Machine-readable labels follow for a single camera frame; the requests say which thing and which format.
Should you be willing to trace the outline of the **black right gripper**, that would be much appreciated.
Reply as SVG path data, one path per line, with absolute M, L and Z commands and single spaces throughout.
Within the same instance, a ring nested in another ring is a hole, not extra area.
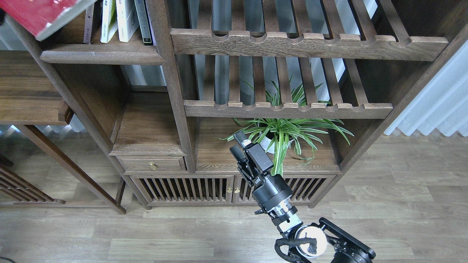
M 273 163 L 261 145 L 252 143 L 242 130 L 234 133 L 233 137 L 241 148 L 232 146 L 230 152 L 260 207 L 255 214 L 267 214 L 273 223 L 290 223 L 297 213 L 297 208 L 288 201 L 293 193 L 291 188 L 281 175 L 271 175 L 269 170 Z

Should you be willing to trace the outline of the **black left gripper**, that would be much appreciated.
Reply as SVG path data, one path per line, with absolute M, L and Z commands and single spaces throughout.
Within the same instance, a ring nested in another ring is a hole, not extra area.
M 0 25 L 3 25 L 5 21 L 5 11 L 0 9 Z

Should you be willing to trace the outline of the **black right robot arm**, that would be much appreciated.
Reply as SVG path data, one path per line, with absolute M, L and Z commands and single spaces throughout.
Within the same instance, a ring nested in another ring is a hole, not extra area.
M 319 223 L 305 225 L 290 204 L 293 194 L 281 175 L 271 175 L 273 162 L 261 145 L 253 143 L 238 131 L 234 134 L 238 146 L 230 148 L 237 160 L 238 170 L 252 188 L 253 198 L 259 206 L 256 214 L 267 214 L 279 230 L 274 249 L 285 261 L 309 263 L 321 256 L 328 244 L 334 250 L 333 263 L 370 263 L 376 253 L 364 243 L 339 228 L 326 218 Z

